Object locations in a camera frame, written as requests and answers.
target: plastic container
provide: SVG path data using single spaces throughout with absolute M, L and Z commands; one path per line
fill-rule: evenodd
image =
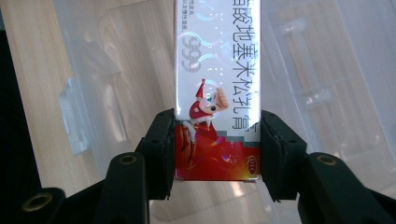
M 212 1 L 199 1 L 211 4 Z M 173 0 L 54 0 L 74 72 L 60 95 L 76 152 L 105 177 L 174 107 Z M 262 108 L 396 198 L 396 1 L 262 1 Z M 175 183 L 151 223 L 300 223 L 261 181 Z

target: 999 logo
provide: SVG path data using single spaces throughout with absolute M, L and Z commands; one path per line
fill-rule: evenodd
M 189 39 L 187 39 L 187 37 L 183 37 L 181 43 L 185 47 L 181 51 L 183 58 L 185 59 L 181 62 L 181 65 L 188 72 L 198 72 L 201 69 L 201 42 L 195 36 L 190 36 Z

